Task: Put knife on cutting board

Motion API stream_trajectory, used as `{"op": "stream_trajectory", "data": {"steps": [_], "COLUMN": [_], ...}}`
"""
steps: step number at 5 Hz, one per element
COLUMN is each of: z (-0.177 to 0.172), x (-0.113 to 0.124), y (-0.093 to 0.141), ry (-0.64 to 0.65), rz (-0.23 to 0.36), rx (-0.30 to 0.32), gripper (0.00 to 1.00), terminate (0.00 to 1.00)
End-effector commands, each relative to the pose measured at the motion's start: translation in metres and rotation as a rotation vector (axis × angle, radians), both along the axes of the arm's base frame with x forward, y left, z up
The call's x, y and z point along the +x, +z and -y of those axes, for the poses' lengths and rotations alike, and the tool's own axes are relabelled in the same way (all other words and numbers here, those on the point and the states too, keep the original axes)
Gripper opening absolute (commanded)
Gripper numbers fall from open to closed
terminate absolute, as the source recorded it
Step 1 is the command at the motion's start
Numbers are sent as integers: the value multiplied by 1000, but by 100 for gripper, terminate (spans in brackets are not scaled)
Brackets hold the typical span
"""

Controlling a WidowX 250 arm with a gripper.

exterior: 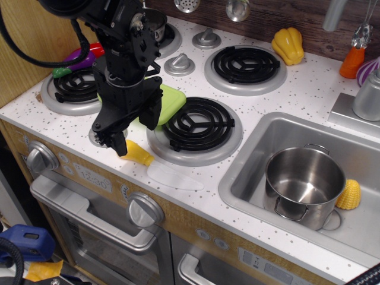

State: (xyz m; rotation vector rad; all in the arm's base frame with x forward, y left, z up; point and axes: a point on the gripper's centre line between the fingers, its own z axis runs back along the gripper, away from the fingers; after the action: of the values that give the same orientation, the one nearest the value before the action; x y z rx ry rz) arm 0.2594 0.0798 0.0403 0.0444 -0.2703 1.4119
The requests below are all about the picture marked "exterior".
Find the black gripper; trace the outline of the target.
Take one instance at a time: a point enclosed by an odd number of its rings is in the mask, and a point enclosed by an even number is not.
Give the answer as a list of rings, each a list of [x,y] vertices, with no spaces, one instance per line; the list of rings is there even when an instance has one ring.
[[[93,122],[95,142],[112,147],[119,157],[127,154],[124,130],[136,118],[149,130],[159,124],[162,110],[161,67],[152,63],[152,70],[143,68],[129,81],[118,78],[107,70],[104,62],[93,64],[94,79],[101,101],[101,109]]]

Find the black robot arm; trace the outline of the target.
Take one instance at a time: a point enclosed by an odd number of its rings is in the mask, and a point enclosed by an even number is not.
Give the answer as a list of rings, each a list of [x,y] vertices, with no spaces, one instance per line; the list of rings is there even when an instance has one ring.
[[[40,1],[62,18],[80,19],[96,34],[104,55],[95,60],[93,73],[101,110],[92,130],[101,145],[127,154],[123,131],[134,119],[153,130],[162,108],[162,79],[150,76],[157,68],[159,43],[148,28],[140,1]]]

